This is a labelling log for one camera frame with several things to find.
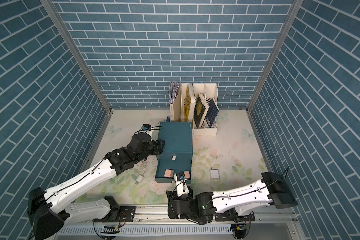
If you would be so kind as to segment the teal drawer cabinet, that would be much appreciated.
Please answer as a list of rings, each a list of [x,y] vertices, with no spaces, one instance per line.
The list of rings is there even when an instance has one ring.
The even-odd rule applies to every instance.
[[[180,174],[191,173],[193,159],[193,132],[190,122],[161,122],[158,140],[164,141],[163,152],[158,155],[155,175],[157,183],[171,183],[174,177],[167,170]]]

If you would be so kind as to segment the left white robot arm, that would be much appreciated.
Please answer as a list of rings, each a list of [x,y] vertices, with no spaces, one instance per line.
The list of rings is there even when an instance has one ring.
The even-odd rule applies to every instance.
[[[119,205],[112,196],[89,204],[75,200],[97,185],[119,176],[149,156],[163,153],[165,141],[152,139],[150,131],[136,133],[131,142],[108,152],[102,160],[77,176],[46,190],[37,187],[29,192],[27,215],[36,240],[47,239],[70,223],[93,217],[110,222],[117,218]]]

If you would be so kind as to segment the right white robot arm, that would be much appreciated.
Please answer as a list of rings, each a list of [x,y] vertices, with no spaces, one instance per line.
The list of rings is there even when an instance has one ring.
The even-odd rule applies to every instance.
[[[250,219],[257,208],[274,206],[277,209],[298,205],[286,181],[287,173],[262,173],[261,179],[235,189],[204,192],[193,196],[185,179],[175,179],[176,187],[167,192],[168,217],[186,219],[198,225],[209,224],[215,216],[228,214],[235,223]]]

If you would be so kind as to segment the yellow book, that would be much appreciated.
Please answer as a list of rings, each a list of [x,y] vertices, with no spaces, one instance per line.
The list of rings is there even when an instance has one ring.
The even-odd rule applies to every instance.
[[[192,84],[184,84],[183,97],[183,119],[184,122],[193,122],[196,97]]]

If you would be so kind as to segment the black and gold book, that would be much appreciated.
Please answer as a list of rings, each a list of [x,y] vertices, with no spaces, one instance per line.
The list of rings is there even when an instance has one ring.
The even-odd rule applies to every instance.
[[[203,126],[208,109],[209,104],[207,103],[206,98],[202,93],[199,93],[194,110],[194,122],[196,128],[201,128]]]

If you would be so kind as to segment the white file organizer rack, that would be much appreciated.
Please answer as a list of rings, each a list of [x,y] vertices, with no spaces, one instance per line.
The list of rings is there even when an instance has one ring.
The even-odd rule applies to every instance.
[[[195,136],[217,134],[217,84],[170,82],[169,98],[171,121],[191,123]]]

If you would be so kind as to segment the magazines in left slot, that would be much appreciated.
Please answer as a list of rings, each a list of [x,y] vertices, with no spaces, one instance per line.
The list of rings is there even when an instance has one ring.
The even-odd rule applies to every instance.
[[[181,88],[181,82],[170,82],[170,86],[169,86],[170,104],[175,103],[177,96],[179,94],[180,88]]]

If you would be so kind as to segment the dark blue book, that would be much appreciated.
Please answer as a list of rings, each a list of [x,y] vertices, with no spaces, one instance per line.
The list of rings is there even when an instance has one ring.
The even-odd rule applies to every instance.
[[[208,98],[208,99],[206,99],[206,101],[209,104],[209,109],[206,114],[205,121],[206,121],[208,127],[212,128],[220,109],[214,98]]]

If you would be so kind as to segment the metal base rail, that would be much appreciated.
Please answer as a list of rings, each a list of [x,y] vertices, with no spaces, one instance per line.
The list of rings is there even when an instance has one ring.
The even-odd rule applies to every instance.
[[[137,204],[134,218],[131,224],[191,224],[195,220],[185,218],[184,215],[177,215],[175,219],[171,219],[168,215],[168,210],[172,208],[167,204]],[[297,223],[298,218],[296,214],[290,209],[278,210],[274,206],[258,208],[254,210],[255,221],[254,224],[260,223],[282,223],[292,224]]]

